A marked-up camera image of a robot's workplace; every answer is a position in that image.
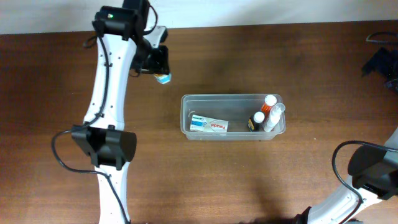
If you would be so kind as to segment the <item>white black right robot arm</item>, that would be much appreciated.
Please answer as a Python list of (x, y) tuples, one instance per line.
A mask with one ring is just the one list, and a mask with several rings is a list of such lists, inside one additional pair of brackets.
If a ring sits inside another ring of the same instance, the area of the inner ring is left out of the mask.
[[(359, 147), (348, 163), (348, 177), (336, 168), (337, 154), (345, 146)], [(308, 207), (293, 223), (354, 223), (352, 218), (371, 205), (397, 195), (397, 131), (383, 145), (350, 140), (333, 151), (331, 166), (341, 185), (322, 203)]]

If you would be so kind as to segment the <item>orange tablet tube white cap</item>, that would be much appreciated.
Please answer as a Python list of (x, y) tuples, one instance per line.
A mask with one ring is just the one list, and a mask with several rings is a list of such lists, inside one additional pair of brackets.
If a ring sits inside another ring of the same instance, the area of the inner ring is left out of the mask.
[(266, 95), (264, 98), (264, 104), (261, 107), (261, 111), (265, 116), (268, 116), (272, 107), (277, 103), (277, 98), (274, 95)]

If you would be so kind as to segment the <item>small jar gold lid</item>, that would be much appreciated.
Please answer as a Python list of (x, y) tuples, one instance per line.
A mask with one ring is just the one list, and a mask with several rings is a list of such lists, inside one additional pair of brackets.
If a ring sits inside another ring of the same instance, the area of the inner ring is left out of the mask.
[(154, 77), (159, 83), (164, 85), (171, 81), (172, 74), (155, 74)]

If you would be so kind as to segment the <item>white dropper bottle clear cap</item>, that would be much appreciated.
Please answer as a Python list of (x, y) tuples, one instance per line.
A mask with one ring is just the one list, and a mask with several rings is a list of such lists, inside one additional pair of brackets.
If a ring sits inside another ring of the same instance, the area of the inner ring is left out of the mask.
[(280, 121), (282, 113), (285, 111), (285, 105), (283, 103), (276, 103), (270, 110), (267, 119), (263, 122), (263, 130), (270, 132), (274, 129), (277, 123)]

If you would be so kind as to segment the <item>white Panadol box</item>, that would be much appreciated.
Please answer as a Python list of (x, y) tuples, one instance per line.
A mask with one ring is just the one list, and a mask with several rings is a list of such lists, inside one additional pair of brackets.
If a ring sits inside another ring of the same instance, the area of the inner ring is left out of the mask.
[(222, 119), (207, 118), (194, 114), (190, 122), (190, 131), (204, 133), (226, 133), (229, 122)]

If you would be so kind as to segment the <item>dark bottle white cap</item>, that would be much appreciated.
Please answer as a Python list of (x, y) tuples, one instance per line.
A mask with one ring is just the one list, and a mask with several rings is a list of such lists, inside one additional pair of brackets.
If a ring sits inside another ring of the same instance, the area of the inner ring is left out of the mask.
[(254, 113), (248, 120), (248, 128), (251, 132), (257, 132), (262, 128), (265, 114), (262, 111)]

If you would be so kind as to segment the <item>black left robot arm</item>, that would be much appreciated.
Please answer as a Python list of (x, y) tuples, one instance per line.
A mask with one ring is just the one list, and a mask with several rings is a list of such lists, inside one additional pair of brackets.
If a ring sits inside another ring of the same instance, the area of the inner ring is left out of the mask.
[(81, 126), (72, 139), (90, 158), (98, 177), (100, 223), (130, 223), (127, 210), (127, 171), (137, 137), (124, 129), (124, 101), (129, 72), (153, 75), (162, 84), (171, 80), (167, 28), (147, 29), (154, 7), (149, 1), (124, 1), (103, 6), (92, 22), (98, 46), (95, 84)]

